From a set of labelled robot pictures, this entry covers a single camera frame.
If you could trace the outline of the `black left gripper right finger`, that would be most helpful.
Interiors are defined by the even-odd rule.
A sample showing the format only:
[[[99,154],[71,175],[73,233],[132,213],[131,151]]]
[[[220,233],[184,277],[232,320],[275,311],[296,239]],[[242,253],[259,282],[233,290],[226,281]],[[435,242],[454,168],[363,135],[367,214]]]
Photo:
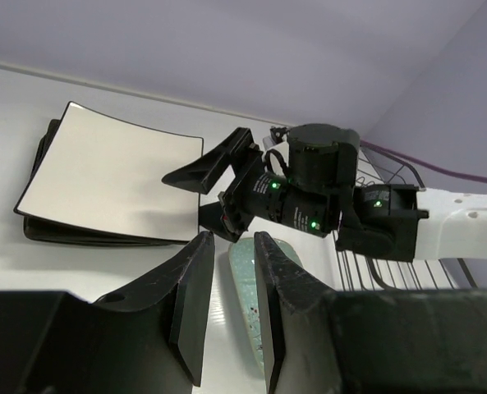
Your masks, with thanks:
[[[255,276],[268,393],[332,393],[329,288],[256,232]]]

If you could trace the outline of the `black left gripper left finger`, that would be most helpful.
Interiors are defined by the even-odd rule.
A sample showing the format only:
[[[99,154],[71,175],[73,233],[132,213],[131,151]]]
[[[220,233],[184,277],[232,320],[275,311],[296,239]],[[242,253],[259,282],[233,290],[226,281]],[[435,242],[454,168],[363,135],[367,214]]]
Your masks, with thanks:
[[[112,387],[198,387],[214,275],[214,236],[101,296],[103,362]]]

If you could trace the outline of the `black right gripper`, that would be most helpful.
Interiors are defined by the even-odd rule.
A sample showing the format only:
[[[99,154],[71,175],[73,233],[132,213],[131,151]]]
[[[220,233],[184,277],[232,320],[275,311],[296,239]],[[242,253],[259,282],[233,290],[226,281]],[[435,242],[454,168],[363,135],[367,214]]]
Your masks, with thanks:
[[[280,223],[287,192],[283,151],[261,151],[248,128],[236,128],[208,153],[166,174],[162,183],[208,194],[229,166],[235,179],[219,194],[219,202],[200,206],[200,226],[225,240],[237,241],[254,218]]]

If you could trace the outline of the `light blue patterned plate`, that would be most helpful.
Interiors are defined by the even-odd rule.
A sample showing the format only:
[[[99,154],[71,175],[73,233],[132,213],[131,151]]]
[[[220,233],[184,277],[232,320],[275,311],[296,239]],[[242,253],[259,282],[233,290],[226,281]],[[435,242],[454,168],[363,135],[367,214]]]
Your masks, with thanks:
[[[264,373],[260,312],[255,278],[254,239],[252,237],[241,238],[232,244],[228,249],[228,262],[250,348],[261,373]]]

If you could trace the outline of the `white round plate black rim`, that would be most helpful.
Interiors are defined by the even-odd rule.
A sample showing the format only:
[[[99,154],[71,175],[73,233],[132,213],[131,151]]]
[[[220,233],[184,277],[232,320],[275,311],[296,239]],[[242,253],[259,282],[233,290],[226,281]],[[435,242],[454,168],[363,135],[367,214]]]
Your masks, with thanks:
[[[70,102],[15,211],[82,230],[188,242],[200,197],[162,179],[200,158],[197,136],[159,131]]]

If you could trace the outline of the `teal green square plate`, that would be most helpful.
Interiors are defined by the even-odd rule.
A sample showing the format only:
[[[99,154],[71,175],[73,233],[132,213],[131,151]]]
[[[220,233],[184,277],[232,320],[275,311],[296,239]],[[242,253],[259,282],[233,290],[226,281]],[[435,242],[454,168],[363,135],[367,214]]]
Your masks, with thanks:
[[[39,165],[43,161],[49,146],[61,124],[60,119],[52,119],[48,129],[39,141],[30,172],[29,181],[33,180]],[[71,227],[55,223],[42,218],[25,215],[23,218],[23,233],[33,241],[50,242],[64,245],[83,245],[98,247],[130,247],[130,246],[166,246],[184,245],[187,241],[165,240],[161,238],[139,238],[122,236],[102,231]]]

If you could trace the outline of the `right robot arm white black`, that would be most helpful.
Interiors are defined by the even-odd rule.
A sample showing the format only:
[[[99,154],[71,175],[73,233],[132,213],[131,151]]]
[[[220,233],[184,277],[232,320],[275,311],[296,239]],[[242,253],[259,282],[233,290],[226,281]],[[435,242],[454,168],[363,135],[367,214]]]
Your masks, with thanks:
[[[336,232],[337,250],[372,259],[487,259],[487,195],[360,186],[361,139],[351,129],[311,123],[270,134],[276,147],[264,151],[249,129],[237,128],[163,183],[206,195],[232,169],[218,201],[199,209],[200,225],[231,242],[262,218],[320,238]]]

